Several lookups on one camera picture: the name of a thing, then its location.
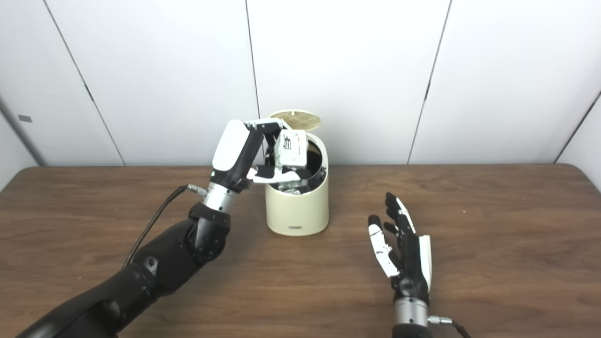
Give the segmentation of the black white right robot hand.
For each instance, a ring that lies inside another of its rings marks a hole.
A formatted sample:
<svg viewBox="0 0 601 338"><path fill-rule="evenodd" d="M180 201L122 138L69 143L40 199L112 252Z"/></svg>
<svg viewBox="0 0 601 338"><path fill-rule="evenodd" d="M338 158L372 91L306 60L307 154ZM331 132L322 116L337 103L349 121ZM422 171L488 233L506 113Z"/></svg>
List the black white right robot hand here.
<svg viewBox="0 0 601 338"><path fill-rule="evenodd" d="M368 234L374 255L391 281L393 299L416 298L430 305L432 277L429 235L418 235L407 207L396 195L385 194L386 213L393 221L368 217Z"/></svg>

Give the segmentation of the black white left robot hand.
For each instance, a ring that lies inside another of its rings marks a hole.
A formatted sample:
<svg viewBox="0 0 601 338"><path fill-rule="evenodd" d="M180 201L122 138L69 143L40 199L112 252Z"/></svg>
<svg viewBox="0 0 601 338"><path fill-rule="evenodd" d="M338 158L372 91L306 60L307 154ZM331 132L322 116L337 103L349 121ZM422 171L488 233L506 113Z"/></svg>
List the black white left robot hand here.
<svg viewBox="0 0 601 338"><path fill-rule="evenodd" d="M250 184L281 184L309 180L311 171L290 165L253 167L258 151L266 140L270 147L284 140L284 131L292 127L281 118L232 120L227 123L213 156L210 182L235 193Z"/></svg>

